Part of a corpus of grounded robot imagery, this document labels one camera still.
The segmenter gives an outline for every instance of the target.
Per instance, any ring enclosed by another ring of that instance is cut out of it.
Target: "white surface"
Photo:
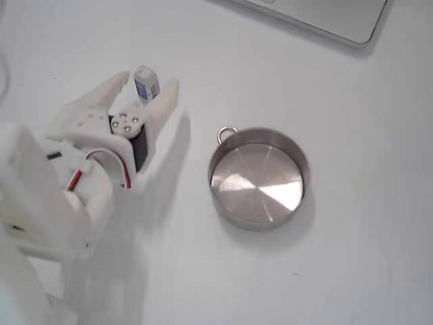
[[[357,51],[223,1],[10,1],[2,118],[37,135],[118,70],[182,82],[145,190],[119,196],[92,259],[65,269],[81,324],[431,324],[432,15],[396,0]],[[285,226],[217,217],[206,173],[223,125],[306,152],[313,195]]]

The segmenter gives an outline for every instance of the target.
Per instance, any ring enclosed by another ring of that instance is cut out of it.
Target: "small white box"
[[[147,66],[139,66],[134,73],[138,96],[151,101],[160,93],[160,84],[156,73]]]

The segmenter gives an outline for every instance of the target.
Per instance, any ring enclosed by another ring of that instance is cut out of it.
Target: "stainless steel pan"
[[[224,133],[232,134],[226,139]],[[309,190],[310,171],[299,146],[272,129],[223,127],[208,168],[217,211],[249,230],[275,228],[299,209]]]

